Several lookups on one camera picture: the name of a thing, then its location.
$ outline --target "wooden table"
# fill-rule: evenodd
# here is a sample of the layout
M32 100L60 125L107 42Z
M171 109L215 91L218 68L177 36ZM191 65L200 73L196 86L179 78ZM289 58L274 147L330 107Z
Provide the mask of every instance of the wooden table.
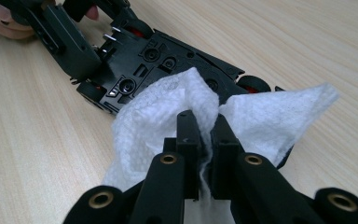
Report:
M358 196L358 1L132 2L150 26L262 77L304 89L325 81L340 99L296 144L283 175L313 197ZM109 19L83 20L103 43ZM0 36L0 223L60 223L101 183L114 157L115 117L87 104L36 40Z

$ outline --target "white tissue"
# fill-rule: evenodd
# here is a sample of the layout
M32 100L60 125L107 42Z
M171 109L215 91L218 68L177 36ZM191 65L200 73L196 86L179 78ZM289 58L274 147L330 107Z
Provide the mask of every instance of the white tissue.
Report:
M246 151L261 154L278 165L336 99L335 89L323 84L303 91L236 95L219 107L218 96L197 69L162 78L117 114L112 125L116 156L103 184L125 191L142 181L153 157L162 152L164 138L176 136L176 115L188 109L197 119L209 159L209 133L221 113ZM229 203L209 197L196 203L186 200L185 223L233 223Z

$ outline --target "wood grain surface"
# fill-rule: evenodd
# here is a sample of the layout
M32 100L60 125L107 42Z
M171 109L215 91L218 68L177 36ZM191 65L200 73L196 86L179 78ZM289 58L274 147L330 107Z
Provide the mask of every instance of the wood grain surface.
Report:
M298 90L323 82L340 98L296 144L282 174L311 197L358 196L358 1L132 0L151 27ZM83 20L101 45L110 20ZM115 117L87 104L42 44L0 36L0 223L61 223L114 158Z

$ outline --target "human hand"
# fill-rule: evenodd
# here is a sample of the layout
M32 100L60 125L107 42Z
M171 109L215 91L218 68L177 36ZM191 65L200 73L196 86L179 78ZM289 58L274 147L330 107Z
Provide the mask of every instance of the human hand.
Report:
M86 13L92 20L98 19L98 9L93 6ZM34 34L30 26L18 24L11 18L10 10L0 5L0 35L11 39L24 39Z

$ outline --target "paper towel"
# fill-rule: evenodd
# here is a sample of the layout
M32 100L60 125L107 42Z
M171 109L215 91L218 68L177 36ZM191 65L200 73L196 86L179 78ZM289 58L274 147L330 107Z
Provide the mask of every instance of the paper towel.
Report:
M329 84L303 91L236 95L219 107L218 96L196 68L165 77L123 106L112 125L116 152L104 185L123 191L142 181L164 138L175 137L176 115L191 109L212 157L211 136L218 113L223 114L248 152L278 165L289 148L337 99ZM208 190L198 202L186 200L185 223L233 223L229 202L215 201Z

